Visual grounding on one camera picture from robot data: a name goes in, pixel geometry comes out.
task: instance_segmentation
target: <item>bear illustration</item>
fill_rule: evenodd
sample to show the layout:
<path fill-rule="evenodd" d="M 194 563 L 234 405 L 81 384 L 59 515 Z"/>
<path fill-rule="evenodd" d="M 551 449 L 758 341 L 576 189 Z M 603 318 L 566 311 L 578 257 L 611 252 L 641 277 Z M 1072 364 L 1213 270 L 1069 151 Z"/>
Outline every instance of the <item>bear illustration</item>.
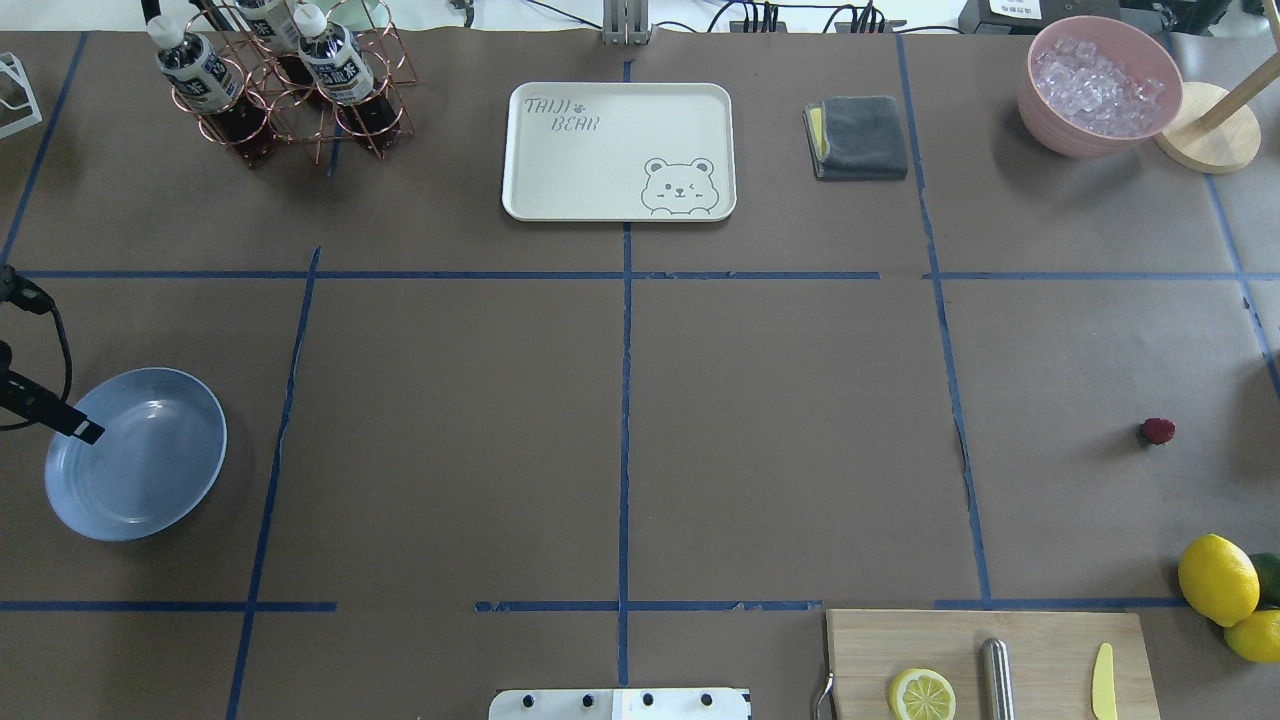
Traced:
<path fill-rule="evenodd" d="M 714 167 L 707 158 L 687 165 L 654 158 L 644 164 L 644 170 L 649 173 L 649 182 L 640 201 L 652 215 L 710 215 L 719 202 L 719 192 L 712 182 Z"/>

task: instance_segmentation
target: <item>blue plate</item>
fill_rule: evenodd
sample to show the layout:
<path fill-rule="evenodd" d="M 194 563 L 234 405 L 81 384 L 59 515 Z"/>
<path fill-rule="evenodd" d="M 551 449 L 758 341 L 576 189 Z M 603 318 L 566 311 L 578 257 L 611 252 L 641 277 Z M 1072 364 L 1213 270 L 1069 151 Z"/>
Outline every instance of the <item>blue plate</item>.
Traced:
<path fill-rule="evenodd" d="M 227 416 L 198 379 L 169 368 L 116 375 L 76 407 L 106 432 L 55 436 L 45 491 L 67 527 L 101 541 L 157 533 L 200 503 L 227 454 Z"/>

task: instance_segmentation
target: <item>metal plate with holes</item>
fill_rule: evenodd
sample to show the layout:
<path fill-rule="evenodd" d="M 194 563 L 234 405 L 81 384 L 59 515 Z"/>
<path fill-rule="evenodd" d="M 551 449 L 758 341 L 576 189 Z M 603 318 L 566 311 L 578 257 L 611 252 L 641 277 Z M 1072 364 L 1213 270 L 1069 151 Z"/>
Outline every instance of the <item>metal plate with holes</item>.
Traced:
<path fill-rule="evenodd" d="M 503 691 L 489 720 L 750 720 L 751 694 L 732 688 Z"/>

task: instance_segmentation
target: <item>wooden cutting board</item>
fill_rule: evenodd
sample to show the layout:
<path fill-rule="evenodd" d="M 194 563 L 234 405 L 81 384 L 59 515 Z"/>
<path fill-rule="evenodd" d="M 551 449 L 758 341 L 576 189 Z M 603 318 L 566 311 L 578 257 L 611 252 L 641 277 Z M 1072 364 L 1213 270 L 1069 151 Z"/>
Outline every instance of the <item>wooden cutting board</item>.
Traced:
<path fill-rule="evenodd" d="M 1018 720 L 1094 720 L 1093 660 L 1115 648 L 1120 720 L 1160 720 L 1147 646 L 1130 612 L 828 610 L 827 653 L 840 720 L 893 720 L 888 687 L 908 667 L 942 673 L 956 693 L 956 720 L 991 717 L 982 643 L 1009 646 Z"/>

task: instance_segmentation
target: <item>bottle cap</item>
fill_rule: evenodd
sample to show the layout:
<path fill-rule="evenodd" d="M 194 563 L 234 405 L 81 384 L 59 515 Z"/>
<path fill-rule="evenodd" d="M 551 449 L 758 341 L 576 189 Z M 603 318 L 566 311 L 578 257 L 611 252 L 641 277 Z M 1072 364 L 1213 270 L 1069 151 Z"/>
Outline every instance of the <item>bottle cap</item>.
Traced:
<path fill-rule="evenodd" d="M 329 20 L 324 18 L 324 10 L 303 3 L 300 3 L 298 8 L 293 10 L 293 22 L 297 23 L 298 32 L 306 37 L 316 37 L 329 26 Z"/>
<path fill-rule="evenodd" d="M 147 22 L 147 35 L 160 46 L 161 50 L 182 45 L 182 36 L 187 32 L 187 26 L 166 15 L 156 15 Z"/>

